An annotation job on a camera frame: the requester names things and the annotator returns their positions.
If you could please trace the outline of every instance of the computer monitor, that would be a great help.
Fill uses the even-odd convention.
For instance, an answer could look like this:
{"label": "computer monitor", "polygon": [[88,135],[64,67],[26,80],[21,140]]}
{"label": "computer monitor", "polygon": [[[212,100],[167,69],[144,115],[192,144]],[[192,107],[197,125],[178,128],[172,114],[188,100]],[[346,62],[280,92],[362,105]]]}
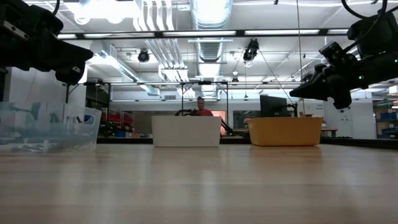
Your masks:
{"label": "computer monitor", "polygon": [[287,101],[285,98],[261,95],[261,117],[288,117]]}

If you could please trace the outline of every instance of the transparent container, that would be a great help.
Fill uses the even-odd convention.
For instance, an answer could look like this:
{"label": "transparent container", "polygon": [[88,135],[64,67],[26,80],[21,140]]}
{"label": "transparent container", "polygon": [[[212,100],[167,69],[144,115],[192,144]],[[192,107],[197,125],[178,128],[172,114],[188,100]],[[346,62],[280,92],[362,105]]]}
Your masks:
{"label": "transparent container", "polygon": [[63,103],[0,103],[0,151],[94,149],[101,113]]}
{"label": "transparent container", "polygon": [[322,121],[323,118],[250,119],[250,140],[257,146],[316,146]]}

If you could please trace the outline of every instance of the red shirt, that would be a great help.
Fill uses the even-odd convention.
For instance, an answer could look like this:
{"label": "red shirt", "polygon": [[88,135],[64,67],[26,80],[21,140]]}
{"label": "red shirt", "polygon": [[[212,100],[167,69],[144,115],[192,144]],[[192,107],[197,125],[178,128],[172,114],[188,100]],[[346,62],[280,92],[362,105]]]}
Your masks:
{"label": "red shirt", "polygon": [[213,113],[210,110],[203,109],[203,111],[198,110],[197,115],[200,116],[214,116]]}

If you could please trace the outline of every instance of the white bin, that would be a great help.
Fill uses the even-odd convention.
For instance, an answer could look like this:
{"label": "white bin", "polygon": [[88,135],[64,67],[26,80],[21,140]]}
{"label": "white bin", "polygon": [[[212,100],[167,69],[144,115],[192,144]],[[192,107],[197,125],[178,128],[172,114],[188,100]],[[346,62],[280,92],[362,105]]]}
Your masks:
{"label": "white bin", "polygon": [[155,147],[218,147],[220,117],[153,116]]}
{"label": "white bin", "polygon": [[101,113],[63,103],[0,103],[0,149],[40,153],[93,149]]}

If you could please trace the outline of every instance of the shelf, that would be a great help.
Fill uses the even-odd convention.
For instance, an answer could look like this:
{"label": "shelf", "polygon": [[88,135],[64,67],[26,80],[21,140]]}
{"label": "shelf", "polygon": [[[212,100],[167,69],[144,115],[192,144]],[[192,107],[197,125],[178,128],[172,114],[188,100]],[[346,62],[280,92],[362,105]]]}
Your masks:
{"label": "shelf", "polygon": [[398,119],[377,119],[378,123],[393,123],[398,122]]}
{"label": "shelf", "polygon": [[381,135],[381,134],[378,134],[377,138],[378,139],[397,139],[397,137],[385,136],[385,135]]}

